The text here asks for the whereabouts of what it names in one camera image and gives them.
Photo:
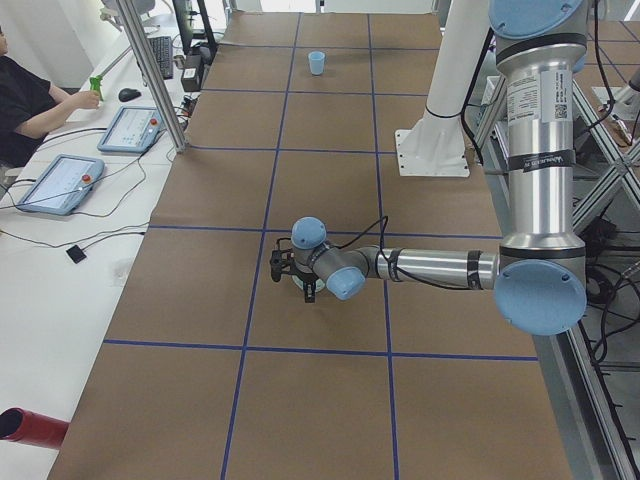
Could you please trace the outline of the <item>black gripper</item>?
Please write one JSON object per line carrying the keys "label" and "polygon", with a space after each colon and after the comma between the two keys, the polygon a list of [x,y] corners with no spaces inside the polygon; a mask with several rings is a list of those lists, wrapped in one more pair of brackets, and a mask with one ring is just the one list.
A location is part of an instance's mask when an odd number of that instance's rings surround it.
{"label": "black gripper", "polygon": [[304,301],[306,303],[315,302],[316,274],[307,266],[293,261],[290,272],[292,280],[298,287],[303,287]]}

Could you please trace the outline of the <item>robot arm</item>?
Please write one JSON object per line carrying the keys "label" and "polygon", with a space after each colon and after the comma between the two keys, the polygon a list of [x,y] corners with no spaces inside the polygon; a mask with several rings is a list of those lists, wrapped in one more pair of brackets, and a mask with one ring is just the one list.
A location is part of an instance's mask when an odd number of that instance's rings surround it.
{"label": "robot arm", "polygon": [[453,290],[490,290],[501,315],[538,336],[571,329],[586,308],[585,246],[572,226],[573,75],[586,55],[586,1],[455,1],[422,118],[396,132],[404,176],[464,177],[464,106],[485,51],[495,45],[506,85],[511,229],[495,254],[354,250],[328,241],[324,224],[299,219],[291,250],[274,254],[274,276],[297,277],[313,296],[337,298],[369,278]]}

